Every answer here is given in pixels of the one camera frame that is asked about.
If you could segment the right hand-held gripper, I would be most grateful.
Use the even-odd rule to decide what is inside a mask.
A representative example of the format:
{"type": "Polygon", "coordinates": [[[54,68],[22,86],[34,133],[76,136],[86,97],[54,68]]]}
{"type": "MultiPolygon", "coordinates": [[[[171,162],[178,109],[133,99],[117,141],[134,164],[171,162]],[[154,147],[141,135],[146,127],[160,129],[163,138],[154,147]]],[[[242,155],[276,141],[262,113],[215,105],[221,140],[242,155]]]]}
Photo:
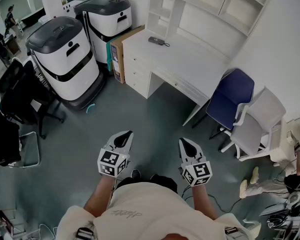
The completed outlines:
{"type": "Polygon", "coordinates": [[[206,184],[211,179],[211,164],[203,156],[203,151],[197,143],[184,137],[180,138],[179,153],[182,163],[178,170],[190,187],[206,184]]]}

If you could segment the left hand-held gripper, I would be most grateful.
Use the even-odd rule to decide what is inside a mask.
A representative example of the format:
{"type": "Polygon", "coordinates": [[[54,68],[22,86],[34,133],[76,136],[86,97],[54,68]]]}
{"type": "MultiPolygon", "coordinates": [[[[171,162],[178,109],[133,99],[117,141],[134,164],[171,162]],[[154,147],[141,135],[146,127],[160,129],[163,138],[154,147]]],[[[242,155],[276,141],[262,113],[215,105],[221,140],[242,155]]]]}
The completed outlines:
{"type": "Polygon", "coordinates": [[[130,150],[134,138],[132,130],[125,130],[112,135],[104,148],[100,150],[98,172],[110,177],[118,177],[130,162],[130,150]]]}

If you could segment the person's right forearm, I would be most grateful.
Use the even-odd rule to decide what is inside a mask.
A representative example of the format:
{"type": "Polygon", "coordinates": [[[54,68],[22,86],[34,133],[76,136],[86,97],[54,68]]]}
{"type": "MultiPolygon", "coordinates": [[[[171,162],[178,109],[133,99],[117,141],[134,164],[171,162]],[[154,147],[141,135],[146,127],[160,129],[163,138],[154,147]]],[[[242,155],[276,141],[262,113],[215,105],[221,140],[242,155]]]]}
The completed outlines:
{"type": "Polygon", "coordinates": [[[193,186],[192,197],[194,209],[201,212],[206,217],[216,220],[218,218],[215,209],[213,208],[204,184],[193,186]]]}

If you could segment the person's left forearm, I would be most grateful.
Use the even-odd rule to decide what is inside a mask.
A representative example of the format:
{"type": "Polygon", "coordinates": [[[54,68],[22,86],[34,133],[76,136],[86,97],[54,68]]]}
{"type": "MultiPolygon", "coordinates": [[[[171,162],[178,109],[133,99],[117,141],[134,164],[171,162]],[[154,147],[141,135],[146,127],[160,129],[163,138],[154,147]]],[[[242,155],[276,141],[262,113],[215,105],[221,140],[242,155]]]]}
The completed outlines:
{"type": "Polygon", "coordinates": [[[116,179],[114,177],[103,175],[95,191],[84,205],[84,210],[96,218],[100,217],[108,207],[115,183],[116,179]]]}

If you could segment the small white side drawer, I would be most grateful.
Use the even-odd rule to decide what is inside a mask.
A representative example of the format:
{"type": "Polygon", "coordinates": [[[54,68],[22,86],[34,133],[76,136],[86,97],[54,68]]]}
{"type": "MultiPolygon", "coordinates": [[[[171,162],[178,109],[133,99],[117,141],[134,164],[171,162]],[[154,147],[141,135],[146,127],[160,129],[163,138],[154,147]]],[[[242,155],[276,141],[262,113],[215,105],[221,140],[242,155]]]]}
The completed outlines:
{"type": "Polygon", "coordinates": [[[137,81],[133,79],[127,79],[126,84],[133,88],[136,92],[141,94],[146,99],[148,98],[148,83],[144,81],[137,81]]]}
{"type": "Polygon", "coordinates": [[[129,67],[125,69],[125,78],[129,81],[148,82],[150,72],[142,68],[129,67]]]}
{"type": "Polygon", "coordinates": [[[144,67],[147,71],[151,70],[151,66],[148,64],[148,61],[143,59],[140,56],[133,56],[128,54],[126,56],[127,59],[131,60],[135,65],[139,65],[140,67],[144,67]]]}

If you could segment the white desk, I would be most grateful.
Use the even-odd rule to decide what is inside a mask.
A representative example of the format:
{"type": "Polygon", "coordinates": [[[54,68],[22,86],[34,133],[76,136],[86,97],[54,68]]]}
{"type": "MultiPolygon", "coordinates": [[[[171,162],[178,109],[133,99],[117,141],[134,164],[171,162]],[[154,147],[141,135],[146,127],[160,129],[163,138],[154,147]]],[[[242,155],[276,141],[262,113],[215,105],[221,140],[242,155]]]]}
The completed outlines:
{"type": "MultiPolygon", "coordinates": [[[[147,60],[151,67],[151,70],[148,71],[150,78],[147,82],[147,99],[165,82],[153,73],[154,66],[167,69],[210,99],[226,70],[227,62],[216,53],[179,34],[166,39],[170,47],[149,42],[148,39],[152,35],[152,32],[144,29],[122,42],[124,74],[127,68],[139,68],[148,71],[142,66],[135,65],[127,58],[128,54],[134,57],[140,56],[147,60]]],[[[196,106],[186,122],[189,122],[204,105],[195,104],[196,106]]]]}

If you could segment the grey white office chair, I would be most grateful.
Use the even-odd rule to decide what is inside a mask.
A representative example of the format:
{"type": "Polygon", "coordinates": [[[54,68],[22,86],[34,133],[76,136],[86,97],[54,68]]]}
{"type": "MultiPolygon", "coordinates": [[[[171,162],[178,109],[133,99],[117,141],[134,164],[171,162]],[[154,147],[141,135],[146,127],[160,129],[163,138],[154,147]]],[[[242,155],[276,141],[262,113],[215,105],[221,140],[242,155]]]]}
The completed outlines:
{"type": "Polygon", "coordinates": [[[235,146],[236,158],[241,162],[266,156],[270,151],[273,128],[285,114],[281,101],[264,87],[251,102],[239,104],[231,130],[220,128],[229,136],[230,142],[219,151],[224,153],[235,146]]]}

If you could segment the person's cream shirt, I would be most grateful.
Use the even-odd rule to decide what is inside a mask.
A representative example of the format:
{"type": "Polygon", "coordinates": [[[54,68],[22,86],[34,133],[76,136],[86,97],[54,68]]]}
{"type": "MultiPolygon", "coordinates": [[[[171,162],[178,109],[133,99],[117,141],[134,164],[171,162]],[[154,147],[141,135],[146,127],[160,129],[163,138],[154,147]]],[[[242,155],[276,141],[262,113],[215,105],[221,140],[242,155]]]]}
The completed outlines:
{"type": "Polygon", "coordinates": [[[162,240],[173,233],[188,240],[255,240],[232,213],[212,220],[172,190],[142,182],[115,190],[99,217],[71,206],[58,225],[56,240],[76,240],[79,228],[91,229],[94,240],[162,240]],[[227,227],[236,227],[238,232],[226,235],[227,227]]]}

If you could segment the blue chair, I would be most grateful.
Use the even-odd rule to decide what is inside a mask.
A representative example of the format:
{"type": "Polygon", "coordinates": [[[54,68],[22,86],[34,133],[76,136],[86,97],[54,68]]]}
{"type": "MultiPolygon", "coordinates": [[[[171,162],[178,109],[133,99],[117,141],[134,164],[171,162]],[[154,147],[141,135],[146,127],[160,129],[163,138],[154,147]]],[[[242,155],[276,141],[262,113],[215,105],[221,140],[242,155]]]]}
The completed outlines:
{"type": "Polygon", "coordinates": [[[234,68],[228,71],[221,78],[211,98],[202,106],[205,108],[205,114],[192,125],[192,128],[209,116],[224,128],[212,135],[211,139],[226,130],[231,131],[238,116],[239,105],[252,100],[254,86],[254,80],[241,69],[234,68]]]}

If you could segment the person's chin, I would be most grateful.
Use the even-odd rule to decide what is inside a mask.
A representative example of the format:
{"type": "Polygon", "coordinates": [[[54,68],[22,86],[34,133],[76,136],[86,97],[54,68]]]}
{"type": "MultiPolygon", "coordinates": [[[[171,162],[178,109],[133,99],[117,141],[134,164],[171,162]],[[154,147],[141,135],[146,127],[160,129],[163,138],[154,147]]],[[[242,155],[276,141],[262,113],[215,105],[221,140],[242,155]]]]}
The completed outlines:
{"type": "Polygon", "coordinates": [[[189,240],[189,239],[178,233],[169,233],[162,240],[189,240]]]}

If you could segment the flat cardboard box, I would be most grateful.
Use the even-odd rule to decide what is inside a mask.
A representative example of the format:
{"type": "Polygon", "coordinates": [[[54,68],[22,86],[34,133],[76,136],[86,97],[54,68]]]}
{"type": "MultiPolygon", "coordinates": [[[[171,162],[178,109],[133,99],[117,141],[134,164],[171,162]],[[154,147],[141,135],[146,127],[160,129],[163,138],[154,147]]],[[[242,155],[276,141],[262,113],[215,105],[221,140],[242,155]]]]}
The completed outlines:
{"type": "Polygon", "coordinates": [[[145,25],[141,25],[106,43],[108,71],[112,73],[115,79],[121,84],[125,83],[123,41],[144,29],[145,25]]]}

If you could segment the white ornate dresser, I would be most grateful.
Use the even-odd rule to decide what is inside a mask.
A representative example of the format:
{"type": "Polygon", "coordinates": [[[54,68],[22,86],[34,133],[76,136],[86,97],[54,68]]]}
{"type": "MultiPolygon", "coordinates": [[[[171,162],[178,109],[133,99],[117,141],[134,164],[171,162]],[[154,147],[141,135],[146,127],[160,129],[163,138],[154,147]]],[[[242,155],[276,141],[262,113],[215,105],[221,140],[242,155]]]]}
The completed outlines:
{"type": "Polygon", "coordinates": [[[300,118],[286,122],[283,118],[278,129],[272,133],[270,159],[279,165],[296,158],[295,145],[300,144],[300,118]]]}

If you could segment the white black wheeled robot cart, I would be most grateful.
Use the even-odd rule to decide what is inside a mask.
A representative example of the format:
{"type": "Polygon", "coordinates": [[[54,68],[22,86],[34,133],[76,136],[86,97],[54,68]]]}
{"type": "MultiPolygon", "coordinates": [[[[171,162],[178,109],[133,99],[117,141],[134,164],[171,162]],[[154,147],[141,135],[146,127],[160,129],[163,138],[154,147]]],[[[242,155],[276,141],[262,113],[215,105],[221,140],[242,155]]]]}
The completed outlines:
{"type": "Polygon", "coordinates": [[[84,109],[105,86],[106,75],[78,19],[59,16],[47,21],[26,39],[25,46],[66,106],[84,109]]]}
{"type": "Polygon", "coordinates": [[[87,0],[74,8],[80,20],[95,60],[107,64],[107,43],[132,29],[132,12],[129,0],[87,0]]]}

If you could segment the black office chair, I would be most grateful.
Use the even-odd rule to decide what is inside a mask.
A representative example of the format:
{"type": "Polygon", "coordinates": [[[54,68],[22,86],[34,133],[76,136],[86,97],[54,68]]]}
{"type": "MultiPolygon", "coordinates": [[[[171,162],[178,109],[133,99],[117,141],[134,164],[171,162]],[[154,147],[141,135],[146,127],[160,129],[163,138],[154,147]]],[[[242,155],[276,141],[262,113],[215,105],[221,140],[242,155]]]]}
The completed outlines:
{"type": "Polygon", "coordinates": [[[64,122],[63,118],[48,112],[56,98],[36,76],[31,61],[25,65],[18,60],[12,61],[0,78],[0,111],[21,124],[37,125],[42,139],[46,138],[42,133],[44,118],[64,122]]]}

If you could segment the white panel with black dots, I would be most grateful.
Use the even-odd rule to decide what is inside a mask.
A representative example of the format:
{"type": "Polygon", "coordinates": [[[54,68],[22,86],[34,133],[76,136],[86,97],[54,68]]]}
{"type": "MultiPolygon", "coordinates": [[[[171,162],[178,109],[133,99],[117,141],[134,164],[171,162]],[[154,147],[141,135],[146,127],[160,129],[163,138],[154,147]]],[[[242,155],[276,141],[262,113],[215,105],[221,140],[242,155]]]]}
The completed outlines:
{"type": "Polygon", "coordinates": [[[62,8],[63,8],[63,15],[67,16],[67,17],[75,18],[76,17],[76,13],[74,11],[74,7],[76,5],[81,4],[81,3],[82,3],[82,1],[80,1],[80,0],[72,0],[70,2],[67,2],[66,4],[64,4],[62,6],[62,8]]]}

